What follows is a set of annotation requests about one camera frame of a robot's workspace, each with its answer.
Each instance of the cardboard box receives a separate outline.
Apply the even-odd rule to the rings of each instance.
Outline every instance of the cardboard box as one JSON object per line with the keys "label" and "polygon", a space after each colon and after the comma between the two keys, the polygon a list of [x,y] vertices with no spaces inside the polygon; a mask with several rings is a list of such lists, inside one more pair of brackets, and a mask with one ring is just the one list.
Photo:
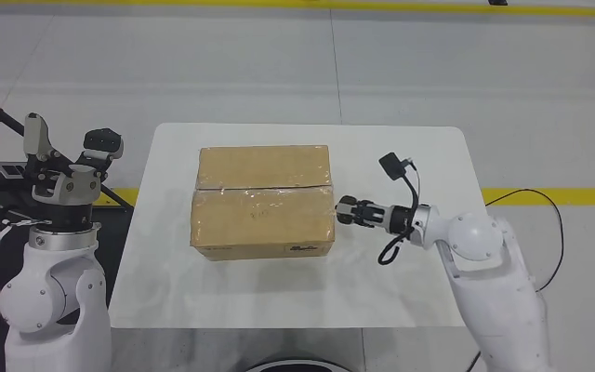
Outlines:
{"label": "cardboard box", "polygon": [[335,241],[328,148],[202,149],[191,226],[210,260],[325,256]]}

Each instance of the round base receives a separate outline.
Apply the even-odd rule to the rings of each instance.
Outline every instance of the round base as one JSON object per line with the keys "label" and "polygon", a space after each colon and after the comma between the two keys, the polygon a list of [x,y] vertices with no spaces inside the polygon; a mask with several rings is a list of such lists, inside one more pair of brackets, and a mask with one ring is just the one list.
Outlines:
{"label": "round base", "polygon": [[284,360],[255,366],[247,372],[350,372],[327,362],[312,360]]}

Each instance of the white table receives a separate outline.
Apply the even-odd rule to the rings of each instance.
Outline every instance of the white table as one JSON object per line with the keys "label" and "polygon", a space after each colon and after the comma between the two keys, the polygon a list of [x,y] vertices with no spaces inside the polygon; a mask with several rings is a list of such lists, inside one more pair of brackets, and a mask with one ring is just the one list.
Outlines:
{"label": "white table", "polygon": [[380,229],[337,225],[326,258],[210,262],[189,245],[198,153],[208,146],[327,144],[335,199],[410,205],[378,159],[412,157],[421,201],[485,213],[462,133],[451,127],[163,124],[155,131],[110,307],[116,328],[462,326],[435,250],[405,244],[390,266]]}

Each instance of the yellow floor line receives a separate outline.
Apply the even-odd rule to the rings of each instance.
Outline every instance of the yellow floor line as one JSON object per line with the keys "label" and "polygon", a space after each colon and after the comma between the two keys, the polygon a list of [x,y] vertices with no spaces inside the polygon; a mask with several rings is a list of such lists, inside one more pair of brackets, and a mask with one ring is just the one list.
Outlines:
{"label": "yellow floor line", "polygon": [[348,10],[376,10],[430,13],[508,14],[523,16],[594,17],[595,7],[515,6],[457,2],[408,3],[399,1],[345,0],[0,0],[0,5],[58,4],[76,6],[208,6],[208,7],[293,7]]}
{"label": "yellow floor line", "polygon": [[[139,189],[113,189],[118,195],[124,198],[131,205],[135,205],[139,196]],[[482,189],[485,203],[491,202],[506,193],[517,189]],[[544,188],[537,189],[549,196],[559,206],[595,206],[595,189],[581,188]],[[96,206],[117,206],[117,204],[101,194]],[[549,206],[549,202],[543,196],[536,193],[516,193],[505,200],[495,203],[495,206]]]}

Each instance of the robotic arm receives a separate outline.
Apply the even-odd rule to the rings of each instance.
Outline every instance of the robotic arm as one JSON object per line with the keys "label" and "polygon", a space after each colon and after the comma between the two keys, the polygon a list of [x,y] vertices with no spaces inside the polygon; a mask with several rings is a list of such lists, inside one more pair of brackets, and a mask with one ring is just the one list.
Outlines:
{"label": "robotic arm", "polygon": [[[410,160],[394,153],[380,164],[392,179],[404,178]],[[344,224],[381,227],[397,238],[385,248],[379,263],[392,248],[408,238],[415,246],[437,246],[456,305],[469,332],[482,352],[489,372],[554,372],[549,361],[545,307],[527,271],[514,231],[504,219],[462,214],[453,219],[440,216],[436,206],[411,208],[379,206],[343,196],[337,204],[337,219]],[[398,247],[388,261],[392,261]],[[486,261],[500,257],[490,269],[461,271],[453,252],[462,259]]]}
{"label": "robotic arm", "polygon": [[[31,191],[37,203],[35,219],[21,224],[33,225],[22,271],[0,292],[0,313],[10,325],[7,371],[105,372],[112,336],[104,271],[94,254],[100,224],[91,221],[91,211],[124,143],[110,129],[92,130],[73,163],[54,149],[47,132],[40,115],[27,115],[27,163],[0,164],[0,183]],[[75,325],[59,324],[77,309]]]}

